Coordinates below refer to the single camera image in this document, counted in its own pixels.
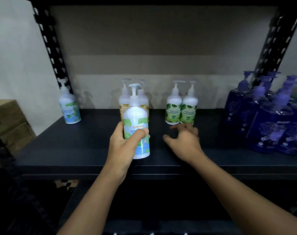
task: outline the white wall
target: white wall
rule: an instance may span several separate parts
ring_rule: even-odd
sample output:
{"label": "white wall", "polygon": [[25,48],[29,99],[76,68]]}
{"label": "white wall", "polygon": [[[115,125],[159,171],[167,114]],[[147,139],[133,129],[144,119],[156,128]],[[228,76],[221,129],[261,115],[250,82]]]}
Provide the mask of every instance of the white wall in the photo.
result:
{"label": "white wall", "polygon": [[[173,79],[197,78],[198,106],[216,108],[243,70],[255,68],[275,10],[56,6],[52,14],[81,108],[117,108],[125,77],[146,79],[153,108],[165,107]],[[279,70],[297,74],[297,31]],[[56,79],[25,0],[0,0],[0,98],[17,99],[36,134],[61,116]]]}

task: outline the white bottle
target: white bottle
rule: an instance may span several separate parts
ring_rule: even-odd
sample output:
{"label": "white bottle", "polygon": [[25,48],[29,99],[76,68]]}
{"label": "white bottle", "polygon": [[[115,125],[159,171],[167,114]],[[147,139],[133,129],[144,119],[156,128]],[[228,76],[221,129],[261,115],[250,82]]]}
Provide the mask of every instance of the white bottle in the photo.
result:
{"label": "white bottle", "polygon": [[179,96],[178,83],[185,82],[183,80],[174,80],[174,88],[171,91],[171,95],[167,97],[166,117],[167,124],[178,124],[180,121],[181,103],[182,98]]}
{"label": "white bottle", "polygon": [[144,93],[144,89],[143,89],[144,82],[145,82],[144,80],[140,80],[141,88],[138,89],[138,96],[140,100],[140,107],[146,111],[148,115],[148,120],[149,120],[149,99],[147,95]]}
{"label": "white bottle", "polygon": [[[148,115],[144,109],[140,107],[139,97],[136,95],[138,83],[129,85],[132,89],[130,97],[130,108],[125,111],[123,115],[123,129],[125,139],[131,137],[137,129],[149,128]],[[149,156],[149,135],[143,138],[136,150],[133,159],[141,159]]]}
{"label": "white bottle", "polygon": [[75,124],[81,120],[79,107],[76,103],[76,98],[73,94],[70,94],[69,89],[65,86],[68,78],[57,78],[57,81],[61,83],[59,104],[63,112],[63,116],[66,124]]}
{"label": "white bottle", "polygon": [[119,110],[120,110],[121,120],[123,120],[123,114],[129,108],[130,94],[129,94],[129,89],[127,88],[126,82],[130,80],[131,78],[124,78],[121,81],[123,83],[123,88],[121,89],[122,95],[119,97]]}
{"label": "white bottle", "polygon": [[196,83],[196,80],[190,80],[190,83],[191,88],[188,90],[188,94],[183,98],[182,101],[180,123],[194,124],[196,107],[198,103],[198,99],[194,96],[194,83]]}

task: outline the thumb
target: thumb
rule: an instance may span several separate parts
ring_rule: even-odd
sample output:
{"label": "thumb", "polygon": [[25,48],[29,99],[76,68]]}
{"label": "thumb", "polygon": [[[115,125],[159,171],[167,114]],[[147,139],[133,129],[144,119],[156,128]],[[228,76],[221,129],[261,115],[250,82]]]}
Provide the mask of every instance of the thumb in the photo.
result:
{"label": "thumb", "polygon": [[165,134],[165,135],[163,136],[163,140],[164,140],[164,142],[165,142],[169,147],[171,147],[171,145],[172,145],[172,144],[174,143],[174,141],[175,141],[174,138],[170,137],[170,136],[167,135],[167,134]]}
{"label": "thumb", "polygon": [[127,139],[127,145],[132,148],[136,148],[142,138],[144,138],[149,132],[148,128],[137,129],[130,138]]}

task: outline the blue and green label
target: blue and green label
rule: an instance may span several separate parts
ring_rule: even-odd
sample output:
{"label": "blue and green label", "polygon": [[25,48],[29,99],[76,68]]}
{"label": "blue and green label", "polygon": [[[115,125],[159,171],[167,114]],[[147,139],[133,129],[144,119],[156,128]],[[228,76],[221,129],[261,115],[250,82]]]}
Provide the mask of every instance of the blue and green label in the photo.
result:
{"label": "blue and green label", "polygon": [[73,123],[81,120],[79,107],[76,102],[60,104],[64,119],[67,123]]}
{"label": "blue and green label", "polygon": [[[123,125],[124,125],[123,128],[124,128],[125,139],[131,137],[131,135],[134,134],[137,129],[149,128],[147,118],[124,119]],[[139,142],[139,144],[135,150],[135,155],[149,153],[149,140],[148,140],[149,137],[148,136],[149,135],[146,135],[145,138],[143,138]]]}

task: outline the forearm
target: forearm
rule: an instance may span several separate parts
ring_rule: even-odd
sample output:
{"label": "forearm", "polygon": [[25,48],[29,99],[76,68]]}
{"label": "forearm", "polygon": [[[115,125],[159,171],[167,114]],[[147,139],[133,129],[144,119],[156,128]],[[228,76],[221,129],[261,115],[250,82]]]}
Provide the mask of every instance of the forearm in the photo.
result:
{"label": "forearm", "polygon": [[297,235],[297,218],[218,167],[206,156],[191,162],[244,234]]}
{"label": "forearm", "polygon": [[58,235],[101,235],[119,182],[104,167]]}

